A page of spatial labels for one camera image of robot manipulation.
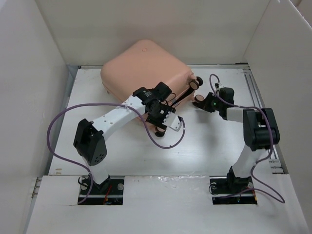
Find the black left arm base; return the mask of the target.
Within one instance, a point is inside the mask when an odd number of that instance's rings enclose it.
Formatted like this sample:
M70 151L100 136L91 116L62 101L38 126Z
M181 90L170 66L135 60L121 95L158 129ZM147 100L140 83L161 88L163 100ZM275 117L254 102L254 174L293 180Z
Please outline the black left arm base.
M78 205L122 205L124 179L125 177L123 176L113 176L104 191L101 191L96 185L93 185L90 194L86 196L91 181L89 177L80 176L78 178L78 184L80 185Z

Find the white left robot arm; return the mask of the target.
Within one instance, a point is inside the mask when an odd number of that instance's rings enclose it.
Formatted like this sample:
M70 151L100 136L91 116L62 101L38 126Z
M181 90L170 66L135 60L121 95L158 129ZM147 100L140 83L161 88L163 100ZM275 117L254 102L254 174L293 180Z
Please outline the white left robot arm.
M74 147L88 164L93 177L92 188L97 193L106 192L110 184L103 160L107 156L106 140L115 131L136 117L163 130L180 130L182 123L175 114L175 108L165 104L171 93L172 90L163 82L152 89L141 87L105 115L78 123Z

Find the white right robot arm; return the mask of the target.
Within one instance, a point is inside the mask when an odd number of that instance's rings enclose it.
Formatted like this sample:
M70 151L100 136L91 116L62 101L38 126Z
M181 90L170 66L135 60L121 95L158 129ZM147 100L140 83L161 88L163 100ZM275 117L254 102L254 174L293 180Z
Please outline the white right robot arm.
M260 157L265 150L272 154L274 145L280 141L273 110L235 105L234 90L219 83L206 97L197 95L193 104L209 113L218 112L224 120L243 124L244 148L225 178L211 178L211 191L214 195L249 191Z

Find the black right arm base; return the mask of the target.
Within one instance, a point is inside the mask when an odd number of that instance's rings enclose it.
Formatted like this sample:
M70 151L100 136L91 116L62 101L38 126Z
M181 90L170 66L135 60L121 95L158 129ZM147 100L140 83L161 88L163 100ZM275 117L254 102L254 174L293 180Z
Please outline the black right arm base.
M252 178L230 181L226 176L211 176L208 187L213 205L257 205Z

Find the pink hard-shell suitcase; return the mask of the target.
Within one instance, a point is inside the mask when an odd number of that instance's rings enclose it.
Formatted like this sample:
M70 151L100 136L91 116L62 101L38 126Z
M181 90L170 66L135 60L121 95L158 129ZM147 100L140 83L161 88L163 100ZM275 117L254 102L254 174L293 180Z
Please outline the pink hard-shell suitcase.
M163 82L172 90L165 104L175 109L191 100L203 84L188 65L147 39L139 40L104 64L100 77L105 89L122 103L139 88L152 89ZM155 129L160 137L166 131Z

